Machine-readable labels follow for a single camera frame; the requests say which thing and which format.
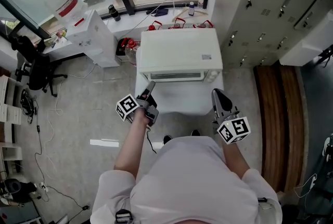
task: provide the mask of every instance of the hand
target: hand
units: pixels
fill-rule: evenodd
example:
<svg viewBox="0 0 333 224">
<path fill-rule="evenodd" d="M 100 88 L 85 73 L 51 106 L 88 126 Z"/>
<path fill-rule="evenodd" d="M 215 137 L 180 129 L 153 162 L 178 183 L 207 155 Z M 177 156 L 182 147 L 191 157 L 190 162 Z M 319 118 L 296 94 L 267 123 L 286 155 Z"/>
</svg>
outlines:
<svg viewBox="0 0 333 224">
<path fill-rule="evenodd" d="M 134 121 L 148 125 L 149 119 L 145 116 L 145 110 L 143 108 L 138 108 L 134 111 Z"/>
</svg>

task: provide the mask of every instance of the shoe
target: shoe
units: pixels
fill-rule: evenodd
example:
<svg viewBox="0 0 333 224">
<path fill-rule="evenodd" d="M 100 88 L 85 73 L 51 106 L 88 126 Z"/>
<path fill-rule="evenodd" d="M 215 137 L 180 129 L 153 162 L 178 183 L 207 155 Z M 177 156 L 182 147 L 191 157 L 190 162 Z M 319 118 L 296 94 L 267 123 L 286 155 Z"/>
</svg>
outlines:
<svg viewBox="0 0 333 224">
<path fill-rule="evenodd" d="M 171 137 L 170 135 L 166 135 L 166 136 L 163 138 L 163 144 L 166 144 L 166 143 L 169 142 L 171 139 L 172 139 L 172 137 Z"/>
<path fill-rule="evenodd" d="M 191 136 L 201 136 L 198 130 L 193 130 Z"/>
</svg>

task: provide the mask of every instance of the white t-shirt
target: white t-shirt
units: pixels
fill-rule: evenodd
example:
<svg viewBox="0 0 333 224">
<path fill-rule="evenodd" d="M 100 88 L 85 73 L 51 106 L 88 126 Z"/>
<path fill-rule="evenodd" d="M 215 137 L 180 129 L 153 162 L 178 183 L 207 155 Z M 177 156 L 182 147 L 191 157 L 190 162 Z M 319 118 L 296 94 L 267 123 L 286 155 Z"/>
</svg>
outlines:
<svg viewBox="0 0 333 224">
<path fill-rule="evenodd" d="M 227 168 L 223 151 L 213 139 L 180 137 L 162 147 L 138 184 L 128 172 L 103 173 L 91 223 L 113 223 L 123 208 L 143 224 L 189 219 L 211 224 L 263 223 L 258 215 L 262 209 L 258 198 L 263 197 L 275 208 L 274 222 L 281 223 L 276 193 L 257 170 L 249 169 L 241 180 Z"/>
</svg>

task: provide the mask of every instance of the shirt sleeve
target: shirt sleeve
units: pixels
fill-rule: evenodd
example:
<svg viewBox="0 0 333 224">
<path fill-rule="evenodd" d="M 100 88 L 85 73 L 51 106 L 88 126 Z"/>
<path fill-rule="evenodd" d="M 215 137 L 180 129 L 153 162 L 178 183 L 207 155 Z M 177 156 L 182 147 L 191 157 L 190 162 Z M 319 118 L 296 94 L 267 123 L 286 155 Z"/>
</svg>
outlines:
<svg viewBox="0 0 333 224">
<path fill-rule="evenodd" d="M 93 212 L 106 205 L 113 215 L 120 209 L 131 210 L 130 195 L 135 186 L 134 176 L 122 170 L 110 170 L 99 177 L 99 187 Z"/>
<path fill-rule="evenodd" d="M 243 175 L 242 181 L 256 193 L 257 198 L 267 199 L 268 207 L 264 203 L 259 203 L 260 208 L 256 223 L 282 223 L 282 209 L 277 195 L 268 182 L 260 175 L 259 171 L 252 168 L 247 170 Z M 269 205 L 272 205 L 274 210 L 266 210 L 266 208 L 270 208 Z"/>
</svg>

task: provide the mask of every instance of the office chair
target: office chair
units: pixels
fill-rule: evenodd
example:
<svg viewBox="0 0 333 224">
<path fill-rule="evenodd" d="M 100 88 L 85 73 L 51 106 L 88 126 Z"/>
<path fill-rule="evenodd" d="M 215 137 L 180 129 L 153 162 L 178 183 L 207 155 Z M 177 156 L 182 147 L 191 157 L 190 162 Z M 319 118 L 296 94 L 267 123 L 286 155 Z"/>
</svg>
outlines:
<svg viewBox="0 0 333 224">
<path fill-rule="evenodd" d="M 53 93 L 53 79 L 58 77 L 67 78 L 65 74 L 54 74 L 59 64 L 51 63 L 48 55 L 38 53 L 30 39 L 26 36 L 12 38 L 11 48 L 18 51 L 18 65 L 15 72 L 17 80 L 20 81 L 23 75 L 29 76 L 28 86 L 31 90 L 42 89 L 46 93 L 46 86 L 49 85 L 51 95 L 57 97 L 57 94 Z"/>
</svg>

